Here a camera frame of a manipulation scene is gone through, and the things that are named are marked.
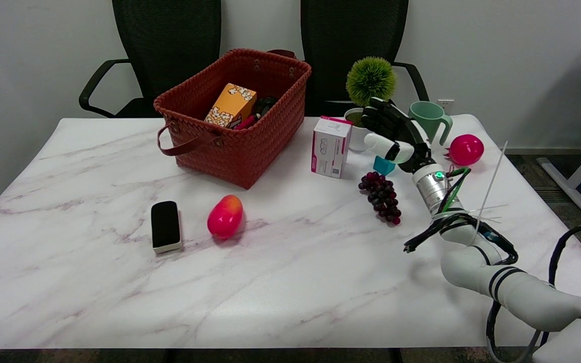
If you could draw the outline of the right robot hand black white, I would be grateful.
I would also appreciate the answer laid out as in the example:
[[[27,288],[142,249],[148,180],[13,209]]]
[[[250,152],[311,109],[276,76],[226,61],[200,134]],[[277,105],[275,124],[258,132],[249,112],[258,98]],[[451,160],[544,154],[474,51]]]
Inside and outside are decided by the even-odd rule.
[[[364,138],[365,147],[403,172],[415,174],[436,163],[422,127],[390,101],[371,97],[361,122],[370,131]]]

